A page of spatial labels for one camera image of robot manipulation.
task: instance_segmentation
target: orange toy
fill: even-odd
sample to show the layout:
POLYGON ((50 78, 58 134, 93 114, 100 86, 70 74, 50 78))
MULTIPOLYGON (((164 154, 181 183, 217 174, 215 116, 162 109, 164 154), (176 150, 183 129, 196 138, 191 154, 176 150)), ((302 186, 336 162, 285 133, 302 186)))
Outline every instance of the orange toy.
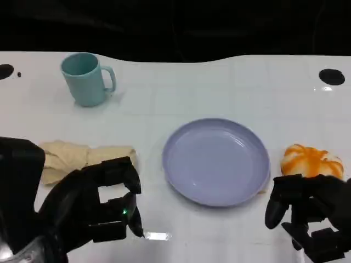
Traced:
POLYGON ((280 163, 283 175, 302 174, 314 177, 319 174, 333 175, 343 179, 344 167, 341 160, 327 151, 320 151, 300 144, 289 146, 280 163))

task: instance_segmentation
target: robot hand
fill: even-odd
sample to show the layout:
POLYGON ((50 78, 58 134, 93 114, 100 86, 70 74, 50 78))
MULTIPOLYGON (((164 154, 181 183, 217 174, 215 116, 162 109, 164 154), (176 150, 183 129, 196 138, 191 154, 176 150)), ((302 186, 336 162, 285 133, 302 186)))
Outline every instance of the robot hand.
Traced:
POLYGON ((274 188, 265 213, 265 225, 277 227, 291 205, 291 223, 282 227, 292 237, 295 249, 304 249, 314 263, 344 258, 351 249, 351 180, 333 176, 304 178, 290 175, 274 178, 274 188), (309 222, 328 218, 333 227, 308 235, 309 222))
POLYGON ((34 210, 44 151, 27 140, 0 137, 0 262, 67 263, 89 241, 124 239, 127 226, 144 235, 136 195, 139 175, 129 157, 75 170, 34 210), (98 188, 124 184, 124 197, 101 203, 98 188))

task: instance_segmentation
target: black hole in table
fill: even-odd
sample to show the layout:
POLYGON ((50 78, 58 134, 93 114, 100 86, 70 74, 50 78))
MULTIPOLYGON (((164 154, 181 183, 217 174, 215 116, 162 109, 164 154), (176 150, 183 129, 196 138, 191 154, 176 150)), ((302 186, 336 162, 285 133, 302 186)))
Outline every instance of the black hole in table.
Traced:
POLYGON ((319 78, 329 85, 341 85, 345 82, 345 76, 339 70, 326 68, 319 72, 319 78))

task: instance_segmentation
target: mug handle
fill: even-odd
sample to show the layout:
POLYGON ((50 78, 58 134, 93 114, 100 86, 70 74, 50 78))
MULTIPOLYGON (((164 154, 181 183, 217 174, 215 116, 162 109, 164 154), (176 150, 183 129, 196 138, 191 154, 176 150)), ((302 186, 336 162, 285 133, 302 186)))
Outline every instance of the mug handle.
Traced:
POLYGON ((101 66, 101 70, 106 70, 109 74, 110 74, 110 77, 111 77, 111 80, 112 80, 112 88, 110 89, 105 89, 107 92, 114 92, 116 90, 116 76, 115 76, 115 73, 114 73, 114 70, 112 69, 112 67, 108 67, 108 66, 101 66))

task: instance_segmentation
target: white tabletop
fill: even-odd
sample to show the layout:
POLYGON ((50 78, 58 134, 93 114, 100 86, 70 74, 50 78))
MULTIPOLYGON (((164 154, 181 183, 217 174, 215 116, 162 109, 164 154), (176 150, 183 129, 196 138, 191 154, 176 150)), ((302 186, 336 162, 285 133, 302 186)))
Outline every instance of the white tabletop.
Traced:
MULTIPOLYGON (((150 232, 172 235, 168 241, 150 241, 129 232, 124 241, 89 243, 70 252, 71 262, 299 262, 289 236, 279 227, 271 231, 264 226, 269 192, 230 209, 191 203, 166 183, 162 147, 188 121, 224 117, 248 126, 263 140, 272 178, 280 175, 284 149, 296 142, 339 155, 348 178, 350 58, 238 56, 200 64, 164 64, 99 56, 102 65, 115 70, 118 92, 101 106, 81 108, 73 103, 59 70, 65 56, 0 53, 1 64, 15 67, 10 78, 0 81, 0 135, 35 143, 60 139, 93 147, 134 146, 140 161, 143 194, 138 206, 143 225, 150 232), (324 68, 341 70, 345 83, 323 83, 318 73, 324 68)), ((36 208, 48 191, 41 186, 36 208)), ((107 201, 123 192, 123 187, 115 186, 101 189, 100 194, 107 201)))

